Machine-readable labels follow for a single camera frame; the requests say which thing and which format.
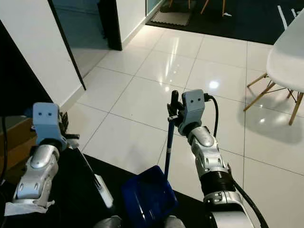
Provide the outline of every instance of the dustpan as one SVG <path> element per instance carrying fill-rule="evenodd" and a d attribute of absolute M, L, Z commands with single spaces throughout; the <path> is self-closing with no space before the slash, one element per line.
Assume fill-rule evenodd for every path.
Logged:
<path fill-rule="evenodd" d="M 155 165 L 122 186 L 125 207 L 135 228 L 148 228 L 165 219 L 178 205 L 167 180 L 174 121 L 169 122 L 165 174 Z"/>

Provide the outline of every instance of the floor tile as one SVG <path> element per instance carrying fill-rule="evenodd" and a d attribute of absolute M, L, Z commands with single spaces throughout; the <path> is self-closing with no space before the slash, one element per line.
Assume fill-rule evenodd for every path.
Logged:
<path fill-rule="evenodd" d="M 84 153 L 135 174 L 157 164 L 166 132 L 109 114 Z"/>
<path fill-rule="evenodd" d="M 248 43 L 247 68 L 266 72 L 268 53 L 271 47 Z"/>
<path fill-rule="evenodd" d="M 246 111 L 245 156 L 304 174 L 304 119 L 252 106 Z"/>
<path fill-rule="evenodd" d="M 153 127 L 168 130 L 167 103 L 171 92 L 182 88 L 135 77 L 123 92 L 111 113 Z"/>
<path fill-rule="evenodd" d="M 80 134 L 78 143 L 79 149 L 82 150 L 107 113 L 76 103 L 68 110 L 67 114 L 68 133 Z"/>
<path fill-rule="evenodd" d="M 225 164 L 229 162 L 233 169 L 234 178 L 242 185 L 243 183 L 243 157 L 220 150 Z M 159 166 L 164 171 L 166 160 L 166 146 L 164 147 Z M 198 178 L 195 156 L 191 151 L 191 146 L 184 137 L 174 136 L 170 166 L 169 166 L 169 183 L 171 187 L 187 196 L 203 201 L 203 192 L 201 190 Z"/>
<path fill-rule="evenodd" d="M 303 226 L 304 177 L 251 159 L 245 159 L 245 191 L 269 227 Z M 251 210 L 255 227 L 260 227 Z"/>
<path fill-rule="evenodd" d="M 246 48 L 246 42 L 206 36 L 203 39 L 197 58 L 246 67 Z"/>
<path fill-rule="evenodd" d="M 145 25 L 131 40 L 130 45 L 152 49 L 165 32 L 158 27 Z"/>
<path fill-rule="evenodd" d="M 257 79 L 263 73 L 264 73 L 263 71 L 247 70 L 247 84 Z M 269 81 L 270 81 L 269 78 L 262 79 L 254 83 L 250 88 L 247 88 L 246 103 L 249 104 L 250 102 L 252 102 L 264 89 L 266 89 Z M 271 89 L 271 91 L 281 88 L 282 88 L 281 86 L 275 85 Z M 260 98 L 254 105 L 292 114 L 295 107 L 295 101 L 293 100 L 292 97 L 287 99 L 287 95 L 288 95 L 287 89 L 275 91 L 273 93 L 268 93 L 264 95 L 262 98 Z M 293 95 L 296 98 L 297 92 L 293 92 Z M 304 117 L 303 104 L 300 104 L 299 110 L 297 112 L 297 116 Z"/>
<path fill-rule="evenodd" d="M 80 51 L 76 51 L 76 48 L 72 48 L 72 52 L 78 66 L 79 72 L 82 77 L 85 77 L 87 73 L 93 69 L 97 63 L 109 52 L 107 48 L 104 49 L 90 49 L 82 48 Z"/>
<path fill-rule="evenodd" d="M 197 59 L 186 88 L 245 101 L 246 69 Z"/>
<path fill-rule="evenodd" d="M 166 31 L 154 50 L 195 58 L 202 39 L 201 34 Z"/>
<path fill-rule="evenodd" d="M 185 87 L 193 62 L 193 58 L 152 51 L 136 76 Z"/>
<path fill-rule="evenodd" d="M 95 67 L 84 79 L 87 90 L 79 103 L 109 111 L 132 76 Z"/>
<path fill-rule="evenodd" d="M 218 103 L 218 146 L 221 149 L 244 155 L 244 103 L 215 97 Z M 202 124 L 214 132 L 215 108 L 212 101 L 205 103 Z"/>
<path fill-rule="evenodd" d="M 135 75 L 149 52 L 148 49 L 128 45 L 123 51 L 111 50 L 97 65 Z"/>

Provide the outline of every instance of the white tile floor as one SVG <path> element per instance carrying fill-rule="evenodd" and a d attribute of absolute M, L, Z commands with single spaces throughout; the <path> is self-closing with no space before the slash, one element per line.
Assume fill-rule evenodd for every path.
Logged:
<path fill-rule="evenodd" d="M 110 164 L 133 173 L 155 164 L 163 168 L 171 91 L 203 89 L 219 104 L 218 141 L 225 162 L 269 227 L 302 227 L 304 109 L 289 126 L 294 103 L 284 90 L 243 112 L 245 102 L 268 83 L 246 89 L 265 71 L 270 48 L 144 26 L 126 50 L 109 52 L 85 78 L 87 91 L 69 111 L 70 131 L 81 134 L 84 153 Z M 206 103 L 202 121 L 213 131 L 212 102 Z M 173 139 L 169 180 L 175 190 L 203 199 L 184 137 Z"/>
<path fill-rule="evenodd" d="M 98 14 L 56 9 L 82 77 L 109 52 Z"/>

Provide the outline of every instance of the chair leg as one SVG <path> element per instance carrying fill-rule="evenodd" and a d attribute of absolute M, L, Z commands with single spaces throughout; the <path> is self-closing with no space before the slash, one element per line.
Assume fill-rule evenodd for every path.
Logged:
<path fill-rule="evenodd" d="M 257 96 L 253 102 L 251 102 L 247 107 L 244 108 L 243 111 L 246 111 L 248 108 L 250 108 L 255 102 L 258 101 L 258 99 L 260 99 L 265 93 L 268 92 L 268 90 L 270 90 L 273 86 L 275 85 L 275 83 L 271 83 L 263 92 L 261 92 L 261 94 L 259 96 Z"/>
<path fill-rule="evenodd" d="M 287 99 L 290 98 L 291 94 L 293 94 L 294 91 L 293 91 L 293 90 L 288 90 L 288 92 L 289 92 L 289 93 L 288 93 Z"/>
<path fill-rule="evenodd" d="M 265 78 L 267 76 L 267 73 L 264 73 L 263 75 L 261 75 L 260 77 L 258 77 L 256 80 L 254 80 L 253 82 L 249 83 L 247 85 L 247 87 L 249 88 L 250 86 L 252 86 L 254 83 L 258 82 L 259 80 L 261 80 L 262 78 Z"/>
<path fill-rule="evenodd" d="M 205 5 L 204 5 L 203 9 L 202 9 L 202 10 L 201 10 L 201 12 L 200 12 L 201 14 L 203 14 L 203 12 L 204 12 L 204 10 L 205 10 L 205 8 L 206 8 L 206 6 L 207 6 L 208 2 L 209 2 L 209 0 L 206 0 Z"/>
<path fill-rule="evenodd" d="M 295 115 L 299 109 L 299 106 L 300 106 L 300 103 L 302 101 L 302 98 L 303 98 L 303 93 L 300 93 L 299 94 L 299 97 L 295 103 L 295 107 L 294 107 L 294 111 L 293 111 L 293 114 L 291 115 L 291 118 L 290 118 L 290 121 L 289 121 L 289 125 L 292 125 L 293 122 L 294 122 L 294 119 L 295 119 Z"/>
<path fill-rule="evenodd" d="M 223 0 L 222 17 L 224 16 L 224 13 L 225 13 L 225 5 L 226 5 L 226 0 Z"/>

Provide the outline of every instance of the black cable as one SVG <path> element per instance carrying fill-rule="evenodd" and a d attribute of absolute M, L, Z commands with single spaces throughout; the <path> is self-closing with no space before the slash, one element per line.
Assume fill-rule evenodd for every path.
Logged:
<path fill-rule="evenodd" d="M 3 141 L 4 141 L 4 162 L 3 162 L 3 169 L 0 176 L 0 185 L 2 184 L 2 181 L 4 179 L 4 175 L 6 172 L 6 168 L 8 165 L 8 136 L 6 132 L 6 125 L 5 125 L 5 116 L 2 117 L 2 130 L 3 130 Z"/>
<path fill-rule="evenodd" d="M 219 122 L 219 107 L 216 99 L 213 96 L 210 96 L 210 99 L 213 101 L 215 106 L 215 124 L 214 124 L 214 132 L 213 136 L 217 137 L 217 131 L 218 131 L 218 122 Z"/>
<path fill-rule="evenodd" d="M 213 103 L 214 103 L 214 106 L 215 106 L 215 124 L 214 124 L 214 132 L 213 132 L 213 136 L 214 137 L 217 137 L 217 131 L 218 131 L 218 122 L 219 122 L 219 106 L 218 106 L 218 103 L 216 101 L 216 99 L 209 95 L 209 94 L 204 94 L 204 99 L 205 99 L 205 102 L 209 101 L 209 100 L 212 100 Z"/>
<path fill-rule="evenodd" d="M 259 220 L 260 224 L 261 224 L 261 228 L 268 228 L 268 225 L 266 223 L 266 220 L 264 219 L 262 213 L 260 212 L 260 210 L 257 208 L 257 206 L 255 205 L 255 203 L 252 201 L 252 199 L 247 195 L 247 193 L 241 188 L 241 186 L 239 186 L 239 184 L 233 179 L 232 177 L 232 173 L 231 173 L 231 167 L 228 164 L 228 171 L 231 175 L 232 181 L 234 186 L 236 187 L 236 189 L 239 191 L 239 193 L 241 193 L 241 195 L 244 197 L 244 199 L 247 201 L 247 203 L 249 204 L 249 206 L 252 208 L 252 210 L 254 211 L 254 213 L 257 216 L 257 219 Z"/>

